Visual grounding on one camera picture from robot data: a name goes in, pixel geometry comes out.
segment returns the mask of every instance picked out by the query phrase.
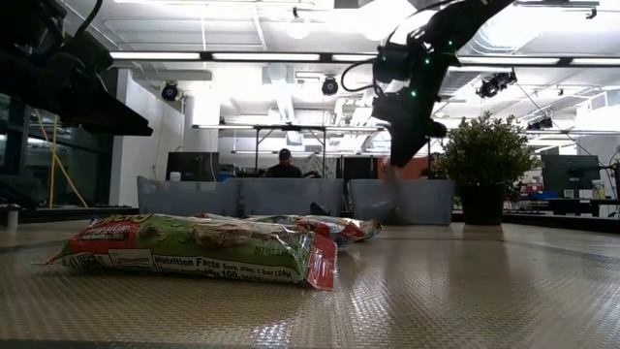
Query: snack bag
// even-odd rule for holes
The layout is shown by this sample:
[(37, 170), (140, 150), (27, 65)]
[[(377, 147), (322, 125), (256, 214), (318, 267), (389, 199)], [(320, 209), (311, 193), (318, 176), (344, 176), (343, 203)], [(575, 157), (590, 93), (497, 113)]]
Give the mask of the snack bag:
[(247, 221), (295, 225), (335, 241), (338, 247), (355, 241), (372, 238), (381, 232), (377, 220), (360, 221), (351, 218), (329, 216), (275, 215), (246, 218)]
[(336, 244), (302, 227), (176, 217), (112, 216), (69, 239), (46, 265), (180, 272), (253, 281), (334, 284)]

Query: gray storage bin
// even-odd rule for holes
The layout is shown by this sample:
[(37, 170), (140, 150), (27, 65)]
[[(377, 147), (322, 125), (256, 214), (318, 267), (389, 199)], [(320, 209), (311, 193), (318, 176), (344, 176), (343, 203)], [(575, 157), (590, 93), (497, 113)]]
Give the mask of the gray storage bin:
[(138, 176), (140, 213), (164, 213), (191, 216), (213, 213), (237, 216), (240, 182), (159, 181)]
[[(353, 179), (349, 182), (354, 218), (386, 221), (393, 213), (393, 194), (381, 179)], [(449, 225), (454, 206), (454, 182), (440, 179), (403, 180), (399, 187), (403, 201), (399, 223)]]
[(339, 216), (342, 179), (242, 178), (241, 197), (246, 215), (310, 214), (316, 203)]

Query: potted plant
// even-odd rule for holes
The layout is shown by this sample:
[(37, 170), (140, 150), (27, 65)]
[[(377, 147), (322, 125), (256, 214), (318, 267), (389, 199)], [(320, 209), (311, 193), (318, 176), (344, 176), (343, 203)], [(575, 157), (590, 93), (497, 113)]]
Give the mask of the potted plant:
[(514, 116), (478, 119), (449, 131), (440, 166), (456, 183), (465, 224), (500, 225), (506, 188), (536, 167), (534, 151), (519, 134)]

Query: nutrition facts label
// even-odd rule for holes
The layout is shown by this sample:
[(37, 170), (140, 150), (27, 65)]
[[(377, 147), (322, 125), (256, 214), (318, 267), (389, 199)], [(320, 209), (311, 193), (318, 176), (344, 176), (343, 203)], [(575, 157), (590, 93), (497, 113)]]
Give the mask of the nutrition facts label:
[(239, 280), (299, 282), (304, 279), (303, 275), (287, 267), (267, 267), (206, 257), (153, 255), (153, 264), (159, 271), (199, 273)]
[(108, 267), (129, 270), (183, 272), (238, 280), (299, 282), (305, 275), (288, 267), (269, 267), (207, 257), (179, 257), (151, 254), (150, 249), (111, 249), (107, 255), (86, 252), (64, 256), (65, 267)]

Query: desk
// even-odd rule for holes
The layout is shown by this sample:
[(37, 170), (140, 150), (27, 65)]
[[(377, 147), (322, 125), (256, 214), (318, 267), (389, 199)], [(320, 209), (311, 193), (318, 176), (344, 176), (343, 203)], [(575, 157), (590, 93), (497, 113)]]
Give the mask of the desk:
[(607, 200), (607, 199), (547, 199), (549, 202), (549, 208), (553, 211), (553, 214), (565, 215), (567, 213), (574, 213), (581, 215), (581, 213), (590, 213), (593, 217), (599, 216), (599, 210), (601, 206), (619, 206), (619, 200)]

